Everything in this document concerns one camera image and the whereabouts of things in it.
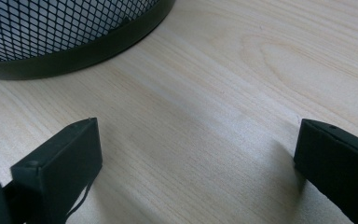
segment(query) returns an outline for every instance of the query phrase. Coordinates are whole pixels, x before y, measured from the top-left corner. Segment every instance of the table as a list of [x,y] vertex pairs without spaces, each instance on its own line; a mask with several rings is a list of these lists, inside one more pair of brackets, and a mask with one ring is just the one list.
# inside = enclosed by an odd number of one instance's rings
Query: table
[[0,182],[91,117],[103,169],[68,223],[351,223],[293,156],[303,118],[358,136],[358,1],[177,0],[111,60],[0,80]]

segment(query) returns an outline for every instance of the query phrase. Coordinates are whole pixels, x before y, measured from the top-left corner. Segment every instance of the wire mesh basket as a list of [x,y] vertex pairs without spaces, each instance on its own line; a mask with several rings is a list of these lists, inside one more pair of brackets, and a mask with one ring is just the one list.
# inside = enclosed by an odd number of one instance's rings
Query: wire mesh basket
[[[147,35],[172,4],[173,0],[0,1],[0,77],[57,75],[112,57]],[[88,59],[80,60],[79,51]],[[61,69],[53,56],[63,60]],[[62,64],[71,61],[75,64]]]

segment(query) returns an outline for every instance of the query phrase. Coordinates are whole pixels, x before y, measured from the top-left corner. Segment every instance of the metal mesh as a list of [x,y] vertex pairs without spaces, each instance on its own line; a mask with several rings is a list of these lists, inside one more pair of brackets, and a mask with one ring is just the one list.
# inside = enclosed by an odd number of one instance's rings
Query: metal mesh
[[159,0],[2,0],[0,62],[86,44],[143,15]]

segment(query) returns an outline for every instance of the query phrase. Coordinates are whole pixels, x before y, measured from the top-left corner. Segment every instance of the wooden table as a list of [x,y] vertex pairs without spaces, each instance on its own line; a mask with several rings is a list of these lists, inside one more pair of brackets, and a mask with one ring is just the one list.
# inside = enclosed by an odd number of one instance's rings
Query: wooden table
[[358,136],[358,1],[177,0],[111,60],[0,80],[0,182],[88,117],[103,169],[68,223],[350,223],[293,155],[303,118]]

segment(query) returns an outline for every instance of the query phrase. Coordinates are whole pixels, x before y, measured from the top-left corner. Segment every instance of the light wood tabletop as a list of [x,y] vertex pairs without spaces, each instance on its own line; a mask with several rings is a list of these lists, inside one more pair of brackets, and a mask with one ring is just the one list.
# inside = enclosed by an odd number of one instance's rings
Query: light wood tabletop
[[293,156],[304,118],[358,136],[358,1],[177,0],[117,57],[0,80],[0,182],[93,117],[103,169],[68,223],[351,223]]

